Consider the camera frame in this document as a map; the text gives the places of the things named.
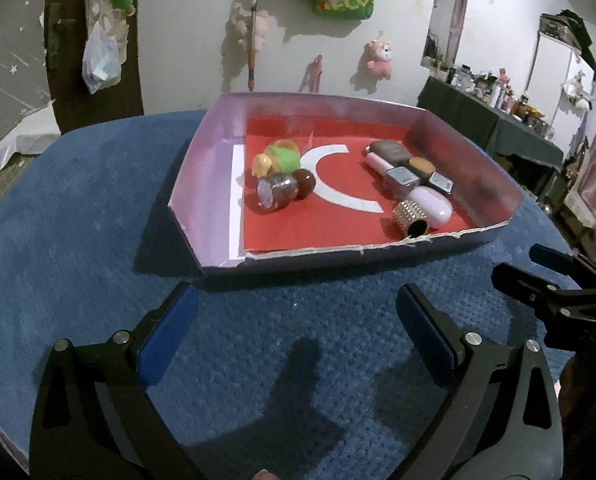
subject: cardboard box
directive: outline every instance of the cardboard box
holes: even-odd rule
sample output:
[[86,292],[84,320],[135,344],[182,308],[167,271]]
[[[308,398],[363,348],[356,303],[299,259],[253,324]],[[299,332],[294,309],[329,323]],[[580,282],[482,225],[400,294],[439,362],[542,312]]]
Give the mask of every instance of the cardboard box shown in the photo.
[[[249,124],[260,118],[286,123],[288,138],[296,127],[299,135],[305,135],[309,124],[327,120],[349,121],[356,127],[366,124],[370,132],[367,144],[380,138],[380,125],[385,131],[406,127],[405,145],[454,181],[454,200],[474,227],[379,244],[245,250],[243,212],[250,192],[245,184],[245,160],[253,155],[245,153],[245,141]],[[317,139],[318,132],[311,135]],[[337,153],[346,152],[338,148]],[[495,239],[522,201],[520,189],[499,166],[426,110],[317,94],[242,93],[221,96],[207,112],[180,168],[169,208],[199,265],[212,274],[228,269],[293,270],[457,253]]]

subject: brown ball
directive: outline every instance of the brown ball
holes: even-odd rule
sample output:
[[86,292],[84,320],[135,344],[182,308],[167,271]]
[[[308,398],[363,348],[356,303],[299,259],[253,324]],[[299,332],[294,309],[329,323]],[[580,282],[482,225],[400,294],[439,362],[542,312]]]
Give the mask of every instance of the brown ball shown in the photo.
[[298,182],[298,200],[308,197],[316,187],[316,177],[309,170],[296,170],[292,173]]

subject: yellow toy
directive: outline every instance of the yellow toy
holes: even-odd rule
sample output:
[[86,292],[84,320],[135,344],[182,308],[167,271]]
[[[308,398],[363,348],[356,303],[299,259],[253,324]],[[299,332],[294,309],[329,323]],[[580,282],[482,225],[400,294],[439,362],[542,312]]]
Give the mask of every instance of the yellow toy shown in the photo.
[[300,149],[289,139],[281,139],[267,146],[264,153],[255,155],[251,173],[264,178],[269,173],[292,173],[300,169]]

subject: blue gripper pad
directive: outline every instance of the blue gripper pad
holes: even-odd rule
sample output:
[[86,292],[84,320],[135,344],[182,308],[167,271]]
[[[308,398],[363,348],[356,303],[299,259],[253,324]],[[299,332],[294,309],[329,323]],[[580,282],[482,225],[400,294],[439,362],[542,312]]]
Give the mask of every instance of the blue gripper pad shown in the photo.
[[534,264],[554,270],[559,274],[569,276],[574,270],[571,257],[559,251],[535,244],[529,249],[529,259]]
[[185,338],[197,314],[198,291],[191,285],[182,287],[177,297],[172,299],[169,309],[140,347],[136,363],[136,377],[139,384],[154,386],[162,380],[175,351]]
[[438,326],[440,321],[443,328],[454,332],[449,336],[456,335],[458,328],[453,320],[444,312],[434,309],[415,285],[400,288],[396,298],[396,311],[433,382],[442,388],[456,384],[459,359]]

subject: mirror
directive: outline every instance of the mirror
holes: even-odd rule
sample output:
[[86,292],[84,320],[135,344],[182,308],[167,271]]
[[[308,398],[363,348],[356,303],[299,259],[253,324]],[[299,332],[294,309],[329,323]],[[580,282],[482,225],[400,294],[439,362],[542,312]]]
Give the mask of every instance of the mirror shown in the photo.
[[462,36],[467,0],[433,0],[423,66],[438,68],[441,62],[451,65]]

